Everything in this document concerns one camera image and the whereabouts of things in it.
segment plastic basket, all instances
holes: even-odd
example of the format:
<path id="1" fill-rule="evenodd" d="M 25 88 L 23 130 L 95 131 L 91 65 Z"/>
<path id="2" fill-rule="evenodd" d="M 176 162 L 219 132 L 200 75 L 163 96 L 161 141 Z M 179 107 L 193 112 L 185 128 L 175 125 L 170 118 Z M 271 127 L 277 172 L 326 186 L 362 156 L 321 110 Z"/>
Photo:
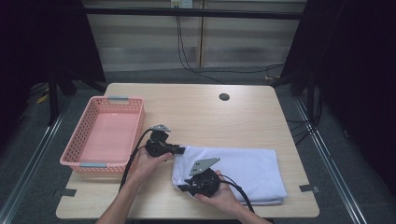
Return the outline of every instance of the plastic basket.
<path id="1" fill-rule="evenodd" d="M 61 157 L 82 173 L 122 173 L 140 137 L 143 99 L 93 96 Z"/>

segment black tape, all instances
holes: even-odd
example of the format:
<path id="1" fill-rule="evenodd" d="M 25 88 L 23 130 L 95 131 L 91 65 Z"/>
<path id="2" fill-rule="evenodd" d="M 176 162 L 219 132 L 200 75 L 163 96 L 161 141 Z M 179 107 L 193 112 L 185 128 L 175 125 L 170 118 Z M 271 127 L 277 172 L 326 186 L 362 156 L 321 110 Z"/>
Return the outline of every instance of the black tape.
<path id="1" fill-rule="evenodd" d="M 308 191 L 312 191 L 314 194 L 319 193 L 320 189 L 317 186 L 312 187 L 311 185 L 301 185 L 300 187 L 300 191 L 301 192 L 308 192 Z"/>
<path id="2" fill-rule="evenodd" d="M 63 196 L 74 197 L 76 194 L 76 189 L 57 189 L 53 192 L 52 197 L 62 198 Z"/>

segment wooden table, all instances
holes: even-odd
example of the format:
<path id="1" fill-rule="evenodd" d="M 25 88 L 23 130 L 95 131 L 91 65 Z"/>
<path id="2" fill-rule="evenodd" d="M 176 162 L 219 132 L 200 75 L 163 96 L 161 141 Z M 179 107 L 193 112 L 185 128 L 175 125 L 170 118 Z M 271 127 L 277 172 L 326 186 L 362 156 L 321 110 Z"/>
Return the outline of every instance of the wooden table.
<path id="1" fill-rule="evenodd" d="M 219 95 L 227 93 L 228 101 Z M 273 88 L 264 86 L 191 84 L 110 84 L 105 95 L 129 95 L 145 100 L 143 130 L 164 123 L 172 132 L 168 143 L 197 147 L 246 147 L 276 150 L 288 198 L 281 205 L 255 206 L 261 217 L 316 217 L 318 205 L 293 143 Z M 158 170 L 139 190 L 130 218 L 226 219 L 218 210 L 173 188 L 173 160 Z M 71 174 L 56 214 L 59 218 L 99 218 L 117 195 L 121 175 Z"/>

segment folded towel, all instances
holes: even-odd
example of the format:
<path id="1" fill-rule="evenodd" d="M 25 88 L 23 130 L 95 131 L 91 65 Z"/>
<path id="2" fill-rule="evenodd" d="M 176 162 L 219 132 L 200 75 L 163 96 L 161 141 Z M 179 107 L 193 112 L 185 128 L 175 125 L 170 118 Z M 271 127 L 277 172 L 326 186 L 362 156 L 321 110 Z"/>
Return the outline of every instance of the folded towel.
<path id="1" fill-rule="evenodd" d="M 183 155 L 175 155 L 172 183 L 185 185 L 190 179 L 191 167 L 197 160 L 220 158 L 211 169 L 220 170 L 239 185 L 250 202 L 255 205 L 282 203 L 287 197 L 277 165 L 276 152 L 261 148 L 223 148 L 186 146 Z M 242 195 L 231 187 L 236 198 L 243 203 Z"/>

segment person's left hand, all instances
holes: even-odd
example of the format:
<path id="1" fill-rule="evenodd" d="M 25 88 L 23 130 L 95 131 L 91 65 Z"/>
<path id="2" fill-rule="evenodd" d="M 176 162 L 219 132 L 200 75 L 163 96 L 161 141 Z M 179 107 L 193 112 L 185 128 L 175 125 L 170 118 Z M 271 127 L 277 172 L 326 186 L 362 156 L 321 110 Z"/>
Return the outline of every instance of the person's left hand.
<path id="1" fill-rule="evenodd" d="M 172 156 L 172 153 L 168 152 L 159 157 L 151 157 L 146 149 L 142 148 L 139 150 L 137 162 L 131 176 L 139 180 L 139 182 L 143 182 L 155 171 L 158 164 L 171 159 Z"/>

